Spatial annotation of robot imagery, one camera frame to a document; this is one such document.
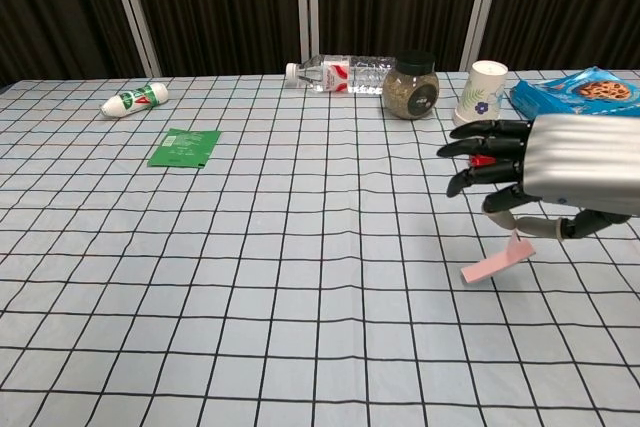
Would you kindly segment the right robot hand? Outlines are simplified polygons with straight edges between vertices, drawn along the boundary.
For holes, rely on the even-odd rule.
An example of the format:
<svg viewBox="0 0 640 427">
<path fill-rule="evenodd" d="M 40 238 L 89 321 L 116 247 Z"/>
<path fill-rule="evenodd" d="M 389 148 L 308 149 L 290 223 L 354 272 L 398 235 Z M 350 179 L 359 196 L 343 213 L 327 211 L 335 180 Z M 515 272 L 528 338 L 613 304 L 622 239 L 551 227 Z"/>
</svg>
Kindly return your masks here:
<svg viewBox="0 0 640 427">
<path fill-rule="evenodd" d="M 446 194 L 502 184 L 483 213 L 506 230 L 582 239 L 639 214 L 639 120 L 545 114 L 479 120 L 454 128 L 441 158 L 483 155 L 492 163 L 456 173 Z"/>
</svg>

